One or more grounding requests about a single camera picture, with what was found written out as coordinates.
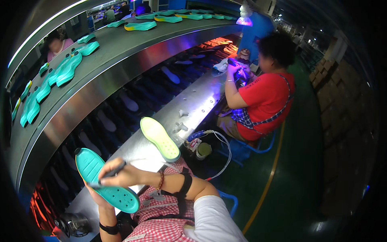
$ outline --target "brown pants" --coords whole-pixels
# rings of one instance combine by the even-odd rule
[[[224,130],[228,136],[233,137],[234,139],[240,140],[242,142],[248,143],[250,141],[246,140],[238,132],[236,127],[236,122],[231,118],[231,115],[226,115],[224,117],[218,117],[216,126]]]

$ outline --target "red bracelet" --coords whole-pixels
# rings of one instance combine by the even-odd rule
[[[160,184],[157,186],[156,190],[161,190],[164,184],[164,172],[162,170],[159,171],[161,175]]]

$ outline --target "pink shirt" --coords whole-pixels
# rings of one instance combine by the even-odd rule
[[[47,62],[52,61],[55,56],[59,55],[62,51],[67,49],[70,45],[74,44],[74,42],[71,39],[65,39],[62,41],[62,50],[59,53],[53,53],[52,51],[49,51],[47,54]]]

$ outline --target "stack of cardboard boxes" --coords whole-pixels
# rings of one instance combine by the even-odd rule
[[[310,80],[324,131],[324,195],[327,216],[351,215],[367,189],[373,167],[377,107],[366,81],[346,61],[322,60]]]

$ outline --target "hanging light bulb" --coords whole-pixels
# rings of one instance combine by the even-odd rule
[[[241,16],[236,21],[236,24],[252,27],[253,22],[251,21],[251,19],[249,17],[253,14],[253,12],[248,7],[246,0],[243,0],[242,6],[239,9],[241,11]]]

